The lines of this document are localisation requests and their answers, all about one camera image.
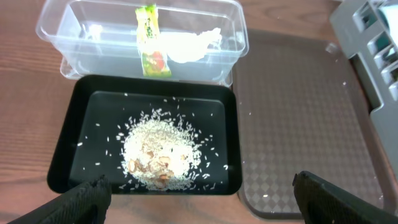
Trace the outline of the pile of rice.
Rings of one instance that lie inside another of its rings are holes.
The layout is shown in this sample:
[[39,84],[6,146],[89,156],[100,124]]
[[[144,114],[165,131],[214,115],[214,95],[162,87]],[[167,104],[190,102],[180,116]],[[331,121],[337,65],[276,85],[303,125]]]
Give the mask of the pile of rice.
[[95,93],[70,182],[105,175],[118,192],[215,194],[228,178],[224,107],[193,98]]

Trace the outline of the black waste tray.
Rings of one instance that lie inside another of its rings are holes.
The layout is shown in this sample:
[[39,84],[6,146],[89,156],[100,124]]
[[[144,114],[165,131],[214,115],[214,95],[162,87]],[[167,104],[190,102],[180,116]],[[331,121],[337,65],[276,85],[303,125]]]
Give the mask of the black waste tray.
[[231,195],[242,185],[238,115],[226,87],[89,75],[79,79],[47,175],[51,190],[64,193],[104,175],[112,192],[152,191],[122,167],[124,139],[141,117],[159,112],[189,130],[201,151],[191,186],[181,195]]

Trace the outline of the grey dishwasher rack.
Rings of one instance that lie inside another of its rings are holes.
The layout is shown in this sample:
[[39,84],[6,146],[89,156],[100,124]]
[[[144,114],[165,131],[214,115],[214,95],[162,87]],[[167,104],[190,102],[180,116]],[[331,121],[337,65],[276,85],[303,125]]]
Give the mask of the grey dishwasher rack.
[[397,35],[390,35],[378,10],[388,4],[397,1],[343,0],[330,23],[344,55],[356,66],[370,119],[397,172]]

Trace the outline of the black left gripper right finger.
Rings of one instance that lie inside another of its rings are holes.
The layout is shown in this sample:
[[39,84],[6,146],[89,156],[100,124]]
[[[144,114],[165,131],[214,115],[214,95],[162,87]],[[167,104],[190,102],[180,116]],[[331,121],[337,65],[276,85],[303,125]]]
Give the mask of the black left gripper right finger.
[[295,174],[294,196],[305,223],[397,224],[397,217],[365,202],[319,176]]

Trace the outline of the clear plastic waste bin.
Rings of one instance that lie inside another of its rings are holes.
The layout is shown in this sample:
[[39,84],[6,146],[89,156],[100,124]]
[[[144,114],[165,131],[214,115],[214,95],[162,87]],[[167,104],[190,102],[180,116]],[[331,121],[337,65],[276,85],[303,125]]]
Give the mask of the clear plastic waste bin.
[[[146,5],[141,0],[47,0],[35,30],[62,54],[60,71],[66,78],[144,78],[135,10]],[[167,56],[172,76],[153,78],[230,86],[234,64],[249,52],[242,5],[218,0],[161,0],[155,5],[160,33],[200,34],[219,27],[222,40],[196,62],[177,63]]]

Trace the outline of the white tissue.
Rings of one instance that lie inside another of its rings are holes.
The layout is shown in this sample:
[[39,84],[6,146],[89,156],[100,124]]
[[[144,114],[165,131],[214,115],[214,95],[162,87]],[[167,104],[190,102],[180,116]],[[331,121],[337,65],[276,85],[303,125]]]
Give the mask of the white tissue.
[[222,40],[221,29],[204,31],[200,34],[189,32],[162,32],[160,41],[168,57],[177,63],[196,62],[205,57],[210,45]]

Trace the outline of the light blue bowl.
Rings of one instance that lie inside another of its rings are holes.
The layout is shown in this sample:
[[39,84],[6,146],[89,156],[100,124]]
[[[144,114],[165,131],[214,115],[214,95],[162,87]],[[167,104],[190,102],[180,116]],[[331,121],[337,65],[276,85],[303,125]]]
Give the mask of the light blue bowl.
[[383,23],[387,26],[390,35],[397,35],[397,4],[383,5],[378,8]]

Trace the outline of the green snack wrapper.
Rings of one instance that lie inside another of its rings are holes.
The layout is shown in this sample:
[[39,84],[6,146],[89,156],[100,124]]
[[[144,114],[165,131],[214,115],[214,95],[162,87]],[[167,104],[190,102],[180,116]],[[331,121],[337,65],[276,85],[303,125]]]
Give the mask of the green snack wrapper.
[[145,77],[168,78],[172,76],[167,64],[167,53],[160,39],[158,9],[155,4],[135,10],[137,18],[137,46]]

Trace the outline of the brown serving tray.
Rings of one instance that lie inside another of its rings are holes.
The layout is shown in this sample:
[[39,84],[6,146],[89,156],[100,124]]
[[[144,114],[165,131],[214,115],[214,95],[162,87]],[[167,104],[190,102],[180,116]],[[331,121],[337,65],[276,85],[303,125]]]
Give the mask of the brown serving tray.
[[233,70],[242,203],[265,220],[299,220],[292,181],[307,170],[389,213],[397,182],[350,63],[332,42],[250,30]]

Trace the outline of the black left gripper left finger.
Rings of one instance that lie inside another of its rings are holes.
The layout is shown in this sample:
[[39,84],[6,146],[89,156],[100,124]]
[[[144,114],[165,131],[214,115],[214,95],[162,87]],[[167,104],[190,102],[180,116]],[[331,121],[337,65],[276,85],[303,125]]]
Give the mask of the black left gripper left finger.
[[103,224],[111,204],[105,176],[84,182],[10,224]]

